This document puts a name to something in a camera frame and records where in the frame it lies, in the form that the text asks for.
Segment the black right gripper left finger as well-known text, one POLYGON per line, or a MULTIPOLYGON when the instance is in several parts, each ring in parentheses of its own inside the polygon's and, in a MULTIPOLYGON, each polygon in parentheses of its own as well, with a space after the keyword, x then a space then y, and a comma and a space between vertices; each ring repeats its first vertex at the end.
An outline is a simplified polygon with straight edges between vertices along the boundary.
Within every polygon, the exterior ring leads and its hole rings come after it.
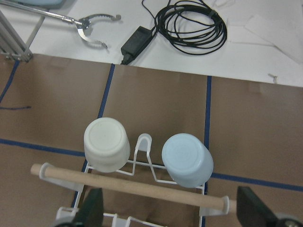
POLYGON ((60 218, 53 227, 101 227, 104 220, 103 191, 91 189, 80 209, 73 217, 60 218))

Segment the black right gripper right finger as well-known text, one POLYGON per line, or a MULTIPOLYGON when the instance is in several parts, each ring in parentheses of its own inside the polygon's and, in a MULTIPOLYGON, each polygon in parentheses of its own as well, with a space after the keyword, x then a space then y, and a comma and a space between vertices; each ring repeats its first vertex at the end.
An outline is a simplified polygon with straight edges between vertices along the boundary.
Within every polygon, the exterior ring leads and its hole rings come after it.
POLYGON ((237 219, 243 227, 301 227, 291 216, 277 216, 249 187, 237 188, 237 219))

